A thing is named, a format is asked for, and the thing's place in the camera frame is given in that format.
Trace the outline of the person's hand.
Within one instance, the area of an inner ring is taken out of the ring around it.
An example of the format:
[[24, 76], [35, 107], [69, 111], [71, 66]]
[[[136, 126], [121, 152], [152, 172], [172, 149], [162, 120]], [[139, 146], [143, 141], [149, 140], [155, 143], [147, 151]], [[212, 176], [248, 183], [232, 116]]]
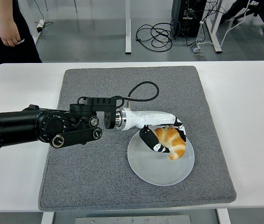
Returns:
[[4, 45], [14, 47], [20, 41], [20, 34], [13, 19], [0, 19], [0, 38]]

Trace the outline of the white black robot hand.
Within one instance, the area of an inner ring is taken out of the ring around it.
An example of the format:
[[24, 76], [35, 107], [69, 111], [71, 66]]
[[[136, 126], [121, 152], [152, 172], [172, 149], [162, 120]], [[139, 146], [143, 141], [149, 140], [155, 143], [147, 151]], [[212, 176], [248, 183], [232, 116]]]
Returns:
[[183, 123], [167, 112], [118, 110], [121, 123], [117, 129], [140, 129], [139, 137], [153, 151], [169, 153], [170, 160], [181, 158], [186, 152], [186, 130]]

